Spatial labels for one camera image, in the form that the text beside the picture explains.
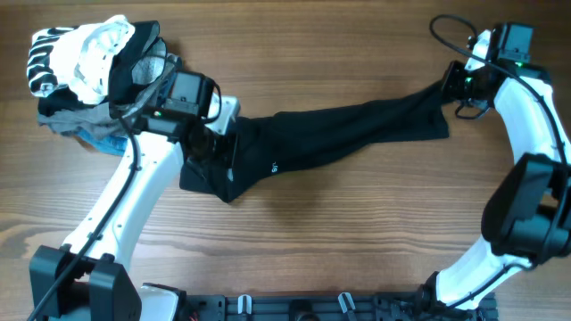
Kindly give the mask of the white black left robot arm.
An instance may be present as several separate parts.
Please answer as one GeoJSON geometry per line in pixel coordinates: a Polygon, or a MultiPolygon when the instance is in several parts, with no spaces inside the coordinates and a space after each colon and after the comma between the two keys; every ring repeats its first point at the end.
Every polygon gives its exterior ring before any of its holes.
{"type": "Polygon", "coordinates": [[[127,150],[94,207],[58,248],[29,264],[32,320],[178,320],[186,294],[135,287],[130,263],[147,219],[186,161],[209,161],[240,112],[234,96],[200,73],[177,72],[124,121],[127,150]]]}

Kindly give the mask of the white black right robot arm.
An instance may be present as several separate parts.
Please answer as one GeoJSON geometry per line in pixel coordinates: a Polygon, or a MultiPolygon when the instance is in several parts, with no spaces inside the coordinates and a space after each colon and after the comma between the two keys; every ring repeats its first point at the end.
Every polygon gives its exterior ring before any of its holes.
{"type": "Polygon", "coordinates": [[[514,166],[484,208],[477,241],[418,288],[413,314],[469,319],[496,287],[570,253],[570,140],[553,103],[546,69],[530,62],[533,27],[503,22],[474,32],[467,57],[443,77],[443,95],[460,108],[494,109],[507,130],[514,166]]]}

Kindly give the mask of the black t-shirt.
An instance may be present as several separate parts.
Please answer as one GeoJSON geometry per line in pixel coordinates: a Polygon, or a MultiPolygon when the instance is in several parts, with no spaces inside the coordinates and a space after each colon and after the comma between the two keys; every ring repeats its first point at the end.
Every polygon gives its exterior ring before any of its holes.
{"type": "Polygon", "coordinates": [[[230,203],[266,177],[324,166],[369,144],[444,139],[447,102],[435,82],[402,98],[240,117],[221,154],[203,163],[186,162],[179,186],[230,203]]]}

